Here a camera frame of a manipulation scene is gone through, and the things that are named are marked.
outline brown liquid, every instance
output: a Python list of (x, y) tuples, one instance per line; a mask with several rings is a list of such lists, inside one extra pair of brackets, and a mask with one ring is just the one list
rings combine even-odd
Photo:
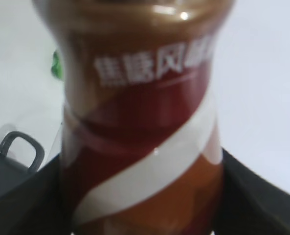
[[(34, 2), (63, 56), (62, 186), (70, 213), (76, 214), (89, 192), (148, 158), (200, 108), (210, 60), (178, 67), (181, 53), (187, 58), (192, 40), (217, 33), (232, 0)], [(172, 48), (162, 65), (161, 48)], [(131, 55), (150, 57), (154, 63), (146, 60), (142, 65), (151, 70), (141, 79), (106, 71), (112, 80), (104, 80), (99, 60), (103, 66), (117, 62), (118, 72), (129, 69), (125, 59), (133, 59)], [(161, 70), (164, 63), (167, 70)], [(217, 127), (210, 136), (200, 156), (176, 180), (119, 212), (76, 219), (77, 234), (208, 234), (222, 188), (222, 165), (209, 161), (221, 155)]]

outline bottle label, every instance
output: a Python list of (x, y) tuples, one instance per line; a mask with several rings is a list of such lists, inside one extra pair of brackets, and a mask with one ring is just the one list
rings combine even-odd
[(163, 79), (168, 72), (181, 74), (209, 60), (213, 54), (214, 39), (213, 35), (207, 35), (189, 43), (161, 46), (155, 51), (98, 56), (93, 65), (102, 87), (150, 83)]
[[(207, 91), (191, 118), (160, 146), (132, 166), (89, 191), (74, 213), (84, 224), (131, 208), (152, 197), (185, 173), (205, 150), (216, 124), (216, 109)], [(217, 165), (222, 155), (205, 155)]]

